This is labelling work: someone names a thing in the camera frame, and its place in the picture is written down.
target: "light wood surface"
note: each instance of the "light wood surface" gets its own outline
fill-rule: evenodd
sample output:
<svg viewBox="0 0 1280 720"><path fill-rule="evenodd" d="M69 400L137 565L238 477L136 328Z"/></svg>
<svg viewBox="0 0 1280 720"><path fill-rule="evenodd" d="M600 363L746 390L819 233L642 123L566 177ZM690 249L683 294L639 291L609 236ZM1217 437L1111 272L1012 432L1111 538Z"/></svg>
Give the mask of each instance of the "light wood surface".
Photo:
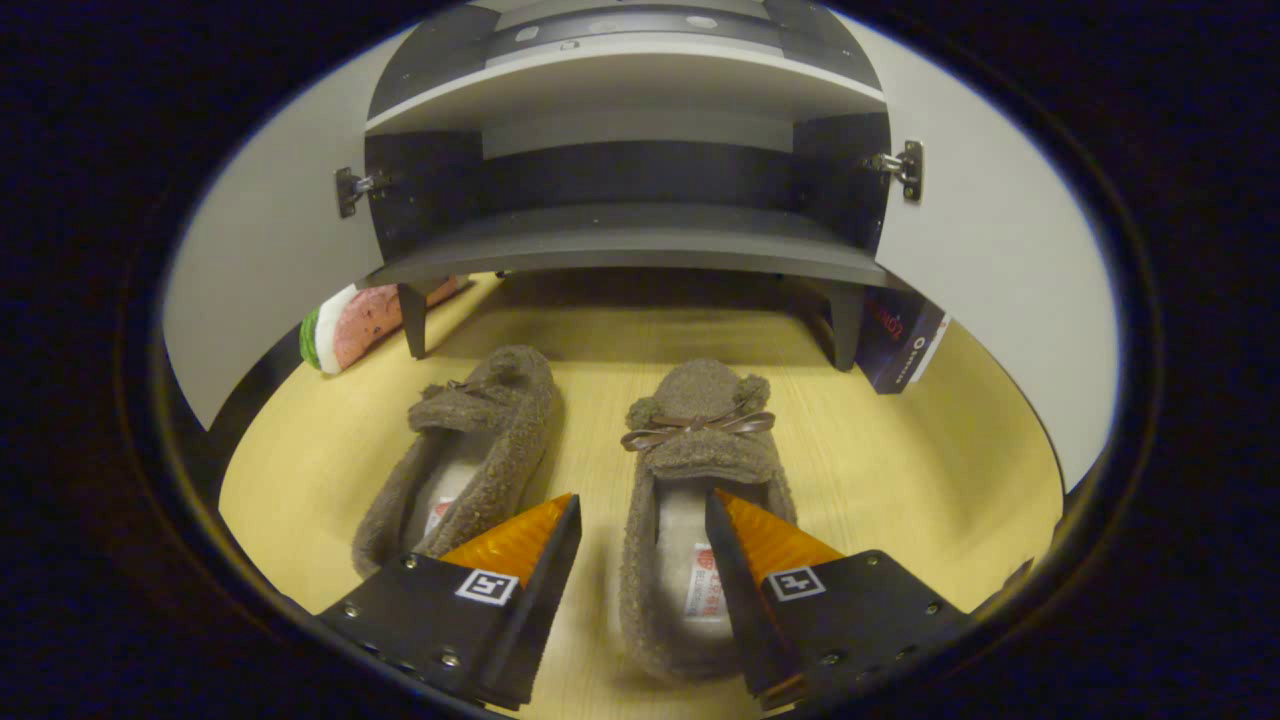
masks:
<svg viewBox="0 0 1280 720"><path fill-rule="evenodd" d="M282 592L324 610L358 584L349 542L412 441L406 410L493 348L527 343L559 388L552 445L522 507L582 502L582 542L521 717L759 715L741 679L673 688L617 644L616 579L635 457L618 438L631 402L676 364L716 357L773 387L769 410L800 527L847 553L891 553L969 611L1043 553L1061 515L1048 441L1018 388L952 324L919 383L877 396L831 368L819 301L791 281L685 270L477 278L428 314L430 357L403 333L342 375L302 365L242 439L220 510Z"/></svg>

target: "slipper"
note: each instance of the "slipper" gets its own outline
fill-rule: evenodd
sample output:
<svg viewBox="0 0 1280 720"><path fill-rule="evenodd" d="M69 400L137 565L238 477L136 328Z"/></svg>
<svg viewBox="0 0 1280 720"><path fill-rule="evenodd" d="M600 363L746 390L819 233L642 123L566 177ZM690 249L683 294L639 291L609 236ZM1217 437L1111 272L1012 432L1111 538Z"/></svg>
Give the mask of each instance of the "slipper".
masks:
<svg viewBox="0 0 1280 720"><path fill-rule="evenodd" d="M764 413L769 383L716 360L673 369L627 414L622 446L639 452L622 546L620 620L627 652L650 675L687 682L740 671L704 527L719 488L795 524L791 489Z"/></svg>
<svg viewBox="0 0 1280 720"><path fill-rule="evenodd" d="M550 365L527 346L428 387L408 411L417 439L356 529L356 571L406 552L440 557L511 518L547 448L553 393Z"/></svg>

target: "metal hinge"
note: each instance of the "metal hinge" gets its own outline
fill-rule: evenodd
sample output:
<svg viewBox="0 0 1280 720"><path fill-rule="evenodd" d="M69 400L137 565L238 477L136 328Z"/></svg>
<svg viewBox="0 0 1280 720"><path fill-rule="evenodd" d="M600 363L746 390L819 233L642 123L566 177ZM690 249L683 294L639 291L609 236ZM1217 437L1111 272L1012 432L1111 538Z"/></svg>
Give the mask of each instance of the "metal hinge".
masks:
<svg viewBox="0 0 1280 720"><path fill-rule="evenodd" d="M379 172L358 177L351 172L351 168L342 168L333 174L333 184L338 197L338 215L349 218L356 214L356 201L360 200L361 195L369 192L371 197L380 197L385 195L385 188L392 184L392 179Z"/></svg>
<svg viewBox="0 0 1280 720"><path fill-rule="evenodd" d="M919 202L924 197L924 143L908 140L897 155L881 152L863 160L863 167L886 173L902 182L902 197Z"/></svg>

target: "white cabinet door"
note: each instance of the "white cabinet door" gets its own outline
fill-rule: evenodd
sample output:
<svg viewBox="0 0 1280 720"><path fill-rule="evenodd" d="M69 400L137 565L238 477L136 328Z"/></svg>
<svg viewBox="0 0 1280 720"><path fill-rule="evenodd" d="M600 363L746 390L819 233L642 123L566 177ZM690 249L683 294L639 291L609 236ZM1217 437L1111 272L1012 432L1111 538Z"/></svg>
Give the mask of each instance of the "white cabinet door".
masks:
<svg viewBox="0 0 1280 720"><path fill-rule="evenodd" d="M893 152L924 143L923 202L895 182L876 260L991 351L1039 415L1070 489L1106 442L1120 363L1116 299L1088 211L982 95L841 19L879 76Z"/></svg>
<svg viewBox="0 0 1280 720"><path fill-rule="evenodd" d="M338 218L333 173L364 170L369 100L407 35L289 101L195 209L170 269L163 327L178 384L205 428L289 328L383 264L367 204Z"/></svg>

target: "black metal plate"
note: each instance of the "black metal plate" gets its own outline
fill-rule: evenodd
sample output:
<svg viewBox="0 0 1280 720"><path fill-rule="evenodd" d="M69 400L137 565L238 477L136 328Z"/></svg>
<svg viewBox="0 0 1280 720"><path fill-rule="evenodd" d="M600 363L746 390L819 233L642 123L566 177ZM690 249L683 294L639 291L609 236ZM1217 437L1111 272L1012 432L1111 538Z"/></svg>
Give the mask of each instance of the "black metal plate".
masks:
<svg viewBox="0 0 1280 720"><path fill-rule="evenodd" d="M772 579L762 591L799 659L810 697L851 688L863 693L902 676L972 623L881 551L804 570L812 571L820 592L800 570L794 582L771 577L780 580L781 592Z"/></svg>
<svg viewBox="0 0 1280 720"><path fill-rule="evenodd" d="M685 19L690 15L710 18L716 20L716 27L707 28L690 24ZM536 36L529 41L516 41L517 33L534 26L538 27ZM549 45L575 37L625 32L710 35L778 47L777 28L772 22L763 18L709 8L628 4L563 13L506 28L502 32L494 33L493 41L489 45L489 56L498 58L516 50Z"/></svg>
<svg viewBox="0 0 1280 720"><path fill-rule="evenodd" d="M567 145L485 160L481 213L589 202L704 202L794 210L792 156L680 141Z"/></svg>
<svg viewBox="0 0 1280 720"><path fill-rule="evenodd" d="M369 101L372 118L451 79L484 69L499 13L454 5L431 14L396 50Z"/></svg>
<svg viewBox="0 0 1280 720"><path fill-rule="evenodd" d="M460 597L471 568L407 557L410 562L388 562L319 618L393 667L461 694L511 619L521 588L512 588L502 606ZM445 655L457 659L456 666Z"/></svg>
<svg viewBox="0 0 1280 720"><path fill-rule="evenodd" d="M778 23L780 47L785 58L881 90L867 53L820 3L764 0L764 9Z"/></svg>
<svg viewBox="0 0 1280 720"><path fill-rule="evenodd" d="M474 214L481 154L479 132L365 138L366 174L390 178L388 187L369 192L369 211L385 261L402 258Z"/></svg>
<svg viewBox="0 0 1280 720"><path fill-rule="evenodd" d="M886 113L796 123L794 152L800 210L855 247L874 252L892 179L861 165L867 158L888 151Z"/></svg>

